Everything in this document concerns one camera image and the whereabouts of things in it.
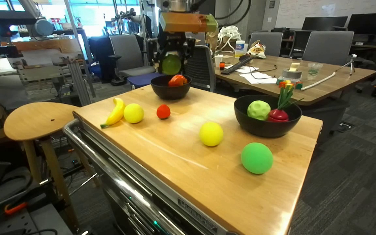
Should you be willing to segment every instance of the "apple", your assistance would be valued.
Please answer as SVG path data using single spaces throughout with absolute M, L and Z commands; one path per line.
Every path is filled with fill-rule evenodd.
M 254 100 L 249 105 L 249 116 L 258 120 L 267 120 L 271 112 L 271 105 L 264 100 Z

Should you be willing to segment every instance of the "floor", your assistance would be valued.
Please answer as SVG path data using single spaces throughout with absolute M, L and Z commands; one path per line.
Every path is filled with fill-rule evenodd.
M 93 100 L 131 88 L 101 82 L 94 87 Z M 28 94 L 46 99 L 53 95 L 51 88 L 51 84 L 41 90 L 29 86 Z M 371 91 L 348 91 L 350 108 L 344 120 L 354 126 L 336 131 L 318 147 L 292 220 L 292 235 L 376 233 L 376 98 Z M 79 172 L 67 180 L 72 192 L 85 176 Z M 83 228 L 114 233 L 113 214 L 101 189 L 84 185 L 72 199 Z

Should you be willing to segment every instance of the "yellow ball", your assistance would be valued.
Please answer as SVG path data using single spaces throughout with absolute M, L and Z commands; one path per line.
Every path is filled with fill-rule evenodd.
M 144 108 L 138 103 L 130 103 L 124 108 L 124 120 L 127 122 L 140 122 L 144 120 Z
M 205 122 L 200 129 L 200 141 L 205 146 L 217 146 L 222 142 L 225 135 L 224 128 L 217 122 Z

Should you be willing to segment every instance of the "wooden tabletop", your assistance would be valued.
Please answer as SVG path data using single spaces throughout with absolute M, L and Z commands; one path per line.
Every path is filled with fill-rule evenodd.
M 234 57 L 225 58 L 229 62 L 234 64 L 237 60 Z M 301 62 L 299 70 L 303 71 L 305 77 L 305 86 L 311 84 L 314 82 L 318 82 L 319 79 L 323 79 L 328 75 L 331 75 L 335 70 L 341 67 L 340 65 L 333 64 L 324 64 L 318 78 L 309 81 L 307 78 L 307 64 L 310 61 L 305 60 L 293 60 L 288 57 L 276 57 L 276 56 L 267 56 L 267 58 L 256 58 L 251 61 L 251 65 L 258 66 L 260 70 L 271 70 L 264 71 L 272 77 L 281 77 L 284 69 L 289 69 L 292 62 Z M 371 75 L 375 75 L 375 70 L 371 69 L 362 69 L 357 67 L 356 73 L 353 75 L 349 74 L 349 67 L 344 66 L 340 69 L 336 75 L 315 87 L 311 87 L 309 90 L 296 90 L 294 91 L 294 99 L 301 105 L 311 105 L 314 103 L 318 103 L 327 96 L 332 95 L 333 92 L 337 92 L 340 90 L 344 90 L 362 79 L 370 78 Z M 216 75 L 218 75 L 222 79 L 241 83 L 243 86 L 247 86 L 252 90 L 258 90 L 273 96 L 277 96 L 280 94 L 280 87 L 275 83 L 250 83 L 245 77 L 242 77 L 239 73 L 234 71 L 232 74 L 221 74 L 221 71 L 216 67 Z
M 62 130 L 74 120 L 76 105 L 55 101 L 34 101 L 8 114 L 4 131 L 15 141 L 29 141 Z
M 322 130 L 320 120 L 303 116 L 286 135 L 260 138 L 241 128 L 230 96 L 191 87 L 185 99 L 166 101 L 152 86 L 119 96 L 143 105 L 141 122 L 122 120 L 100 129 L 114 108 L 113 98 L 81 107 L 76 114 L 225 227 L 238 233 L 286 233 Z M 162 103 L 171 108 L 168 120 L 156 114 Z M 224 128 L 224 141 L 216 147 L 199 139 L 205 121 Z M 241 164 L 241 151 L 250 142 L 263 142 L 275 154 L 265 175 L 252 175 Z

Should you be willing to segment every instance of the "fruit bowl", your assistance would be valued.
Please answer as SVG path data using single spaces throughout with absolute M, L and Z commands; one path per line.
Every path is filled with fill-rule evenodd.
M 190 90 L 190 78 L 188 83 L 183 86 L 169 86 L 169 81 L 173 78 L 173 75 L 161 75 L 156 77 L 151 81 L 151 84 L 153 87 L 153 91 L 161 98 L 161 99 L 182 99 L 187 95 Z
M 247 109 L 254 100 L 264 100 L 271 105 L 271 108 L 276 108 L 277 98 L 268 95 L 245 95 L 235 100 L 235 114 L 241 126 L 254 135 L 269 138 L 285 135 L 302 117 L 302 108 L 294 103 L 285 108 L 290 116 L 288 122 L 269 122 L 252 118 L 249 116 Z

